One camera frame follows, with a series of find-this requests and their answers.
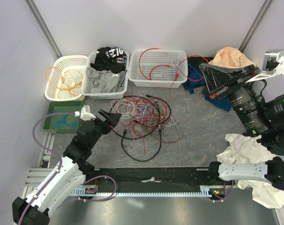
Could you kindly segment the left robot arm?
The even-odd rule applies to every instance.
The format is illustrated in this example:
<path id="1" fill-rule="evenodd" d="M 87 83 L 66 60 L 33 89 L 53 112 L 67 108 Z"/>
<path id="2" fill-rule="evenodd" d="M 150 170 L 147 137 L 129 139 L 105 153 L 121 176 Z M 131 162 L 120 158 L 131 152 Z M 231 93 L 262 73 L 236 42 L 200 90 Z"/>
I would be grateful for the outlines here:
<path id="1" fill-rule="evenodd" d="M 91 150 L 103 135 L 115 128 L 121 118 L 120 113 L 99 110 L 105 119 L 90 112 L 84 105 L 80 111 L 71 113 L 82 123 L 76 135 L 48 176 L 25 198 L 17 197 L 12 203 L 13 222 L 18 225 L 47 225 L 50 218 L 65 199 L 78 186 L 91 184 L 95 177 L 95 167 L 87 163 Z"/>

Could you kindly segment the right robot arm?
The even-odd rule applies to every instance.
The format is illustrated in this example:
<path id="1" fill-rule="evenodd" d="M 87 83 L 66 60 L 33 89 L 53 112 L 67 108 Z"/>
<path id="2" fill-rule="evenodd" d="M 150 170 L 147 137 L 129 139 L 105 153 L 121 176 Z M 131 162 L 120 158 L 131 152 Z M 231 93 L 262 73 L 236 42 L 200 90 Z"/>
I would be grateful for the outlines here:
<path id="1" fill-rule="evenodd" d="M 284 94 L 266 102 L 252 88 L 261 71 L 254 65 L 224 68 L 202 63 L 199 69 L 213 100 L 228 98 L 245 128 L 245 136 L 257 137 L 257 142 L 275 154 L 271 160 L 253 164 L 211 162 L 207 180 L 218 184 L 222 180 L 256 180 L 284 191 Z"/>

